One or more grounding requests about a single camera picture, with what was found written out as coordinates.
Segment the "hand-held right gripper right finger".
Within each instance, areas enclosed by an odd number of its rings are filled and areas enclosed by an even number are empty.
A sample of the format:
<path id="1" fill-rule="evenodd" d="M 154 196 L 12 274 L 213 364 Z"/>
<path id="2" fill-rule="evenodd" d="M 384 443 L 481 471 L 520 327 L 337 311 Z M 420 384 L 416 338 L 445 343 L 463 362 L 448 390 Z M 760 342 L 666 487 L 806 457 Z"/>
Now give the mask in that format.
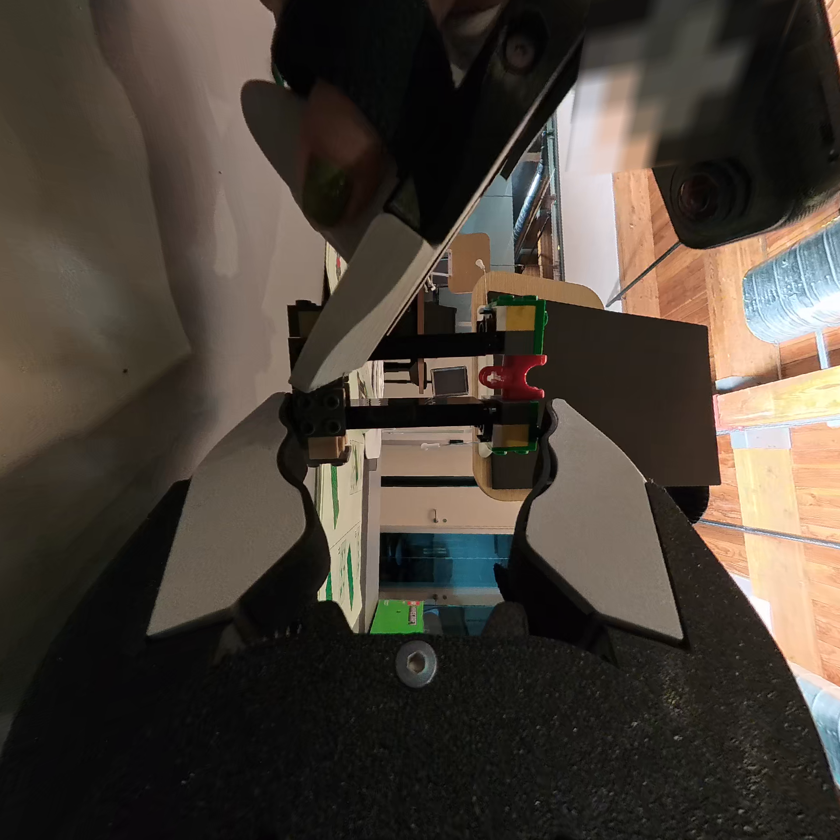
<path id="1" fill-rule="evenodd" d="M 566 401 L 553 400 L 544 419 L 541 468 L 519 510 L 514 551 L 583 616 L 682 644 L 645 477 Z"/>

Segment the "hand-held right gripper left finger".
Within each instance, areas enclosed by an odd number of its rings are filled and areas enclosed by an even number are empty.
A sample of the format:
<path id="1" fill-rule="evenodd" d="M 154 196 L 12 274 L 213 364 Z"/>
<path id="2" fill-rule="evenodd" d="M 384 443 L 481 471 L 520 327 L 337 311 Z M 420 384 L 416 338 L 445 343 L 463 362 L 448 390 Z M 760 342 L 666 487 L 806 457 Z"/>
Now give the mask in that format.
<path id="1" fill-rule="evenodd" d="M 204 458 L 190 481 L 147 628 L 163 637 L 242 616 L 279 632 L 317 600 L 330 570 L 305 486 L 307 460 L 277 393 Z"/>

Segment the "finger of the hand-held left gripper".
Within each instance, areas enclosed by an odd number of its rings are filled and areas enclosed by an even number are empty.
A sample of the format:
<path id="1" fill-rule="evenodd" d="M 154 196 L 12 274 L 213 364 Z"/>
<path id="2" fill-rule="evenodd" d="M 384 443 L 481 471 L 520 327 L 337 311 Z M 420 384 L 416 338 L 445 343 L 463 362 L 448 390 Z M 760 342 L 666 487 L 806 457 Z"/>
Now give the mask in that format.
<path id="1" fill-rule="evenodd" d="M 290 386 L 313 392 L 367 362 L 439 253 L 397 217 L 378 215 L 303 344 Z"/>

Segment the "toy brick assembly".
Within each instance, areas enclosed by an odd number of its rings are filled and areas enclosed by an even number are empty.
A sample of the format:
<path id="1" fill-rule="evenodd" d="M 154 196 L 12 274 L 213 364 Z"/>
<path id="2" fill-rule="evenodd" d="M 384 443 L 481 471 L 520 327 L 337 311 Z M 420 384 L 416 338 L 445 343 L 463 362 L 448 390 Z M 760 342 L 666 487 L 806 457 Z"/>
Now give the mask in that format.
<path id="1" fill-rule="evenodd" d="M 473 332 L 387 334 L 371 352 L 384 373 L 409 373 L 408 384 L 432 390 L 431 396 L 371 397 L 354 400 L 349 376 L 310 392 L 293 388 L 282 410 L 283 422 L 299 442 L 310 466 L 346 462 L 349 431 L 409 427 L 472 427 L 477 440 L 493 455 L 526 455 L 538 446 L 543 390 L 530 385 L 532 369 L 546 364 L 544 333 L 547 303 L 535 296 L 491 294 L 478 310 Z M 469 378 L 459 388 L 437 379 L 452 370 L 426 373 L 425 363 L 452 357 L 498 364 L 480 368 L 476 376 L 488 395 L 472 396 Z"/>

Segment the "person's left hand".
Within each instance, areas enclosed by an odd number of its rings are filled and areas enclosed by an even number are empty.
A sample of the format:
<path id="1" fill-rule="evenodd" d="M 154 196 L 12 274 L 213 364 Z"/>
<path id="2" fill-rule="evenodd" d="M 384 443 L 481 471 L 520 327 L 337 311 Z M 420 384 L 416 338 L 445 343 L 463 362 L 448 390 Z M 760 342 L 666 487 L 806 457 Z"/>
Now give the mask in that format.
<path id="1" fill-rule="evenodd" d="M 370 204 L 385 173 L 386 148 L 374 126 L 340 89 L 311 88 L 301 115 L 301 210 L 315 228 L 336 228 Z"/>

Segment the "brick instruction booklet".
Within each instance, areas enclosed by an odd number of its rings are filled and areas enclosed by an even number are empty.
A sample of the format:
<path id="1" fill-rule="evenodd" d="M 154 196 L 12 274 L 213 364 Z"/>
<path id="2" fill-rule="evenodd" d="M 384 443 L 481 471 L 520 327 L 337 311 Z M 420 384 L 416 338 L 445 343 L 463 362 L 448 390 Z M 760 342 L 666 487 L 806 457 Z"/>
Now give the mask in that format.
<path id="1" fill-rule="evenodd" d="M 324 267 L 332 293 L 347 264 L 334 247 L 325 247 Z M 354 400 L 383 398 L 383 362 L 365 363 L 349 374 L 348 383 Z M 316 470 L 316 509 L 330 553 L 328 578 L 318 592 L 318 600 L 338 604 L 351 629 L 358 629 L 364 604 L 361 566 L 365 457 L 379 457 L 382 433 L 353 430 L 348 432 L 347 442 L 350 456 L 346 463 L 322 465 Z"/>

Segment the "black panel with wooden frame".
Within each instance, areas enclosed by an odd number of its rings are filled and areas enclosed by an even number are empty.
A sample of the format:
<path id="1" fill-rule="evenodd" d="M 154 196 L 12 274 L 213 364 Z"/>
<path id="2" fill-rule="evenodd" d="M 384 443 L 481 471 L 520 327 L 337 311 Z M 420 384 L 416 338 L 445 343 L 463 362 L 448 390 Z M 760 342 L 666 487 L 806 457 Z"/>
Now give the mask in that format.
<path id="1" fill-rule="evenodd" d="M 660 486 L 720 485 L 705 325 L 608 311 L 591 288 L 502 271 L 476 283 L 474 314 L 505 294 L 548 303 L 548 360 L 529 384 L 565 400 Z"/>

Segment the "silver ventilation duct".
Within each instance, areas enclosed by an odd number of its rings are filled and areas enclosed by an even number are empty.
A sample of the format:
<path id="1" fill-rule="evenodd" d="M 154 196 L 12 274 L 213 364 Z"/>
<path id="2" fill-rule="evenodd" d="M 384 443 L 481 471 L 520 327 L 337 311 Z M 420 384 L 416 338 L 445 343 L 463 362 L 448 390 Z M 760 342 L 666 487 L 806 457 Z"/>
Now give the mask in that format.
<path id="1" fill-rule="evenodd" d="M 767 343 L 839 325 L 839 222 L 763 262 L 742 280 L 744 318 Z"/>

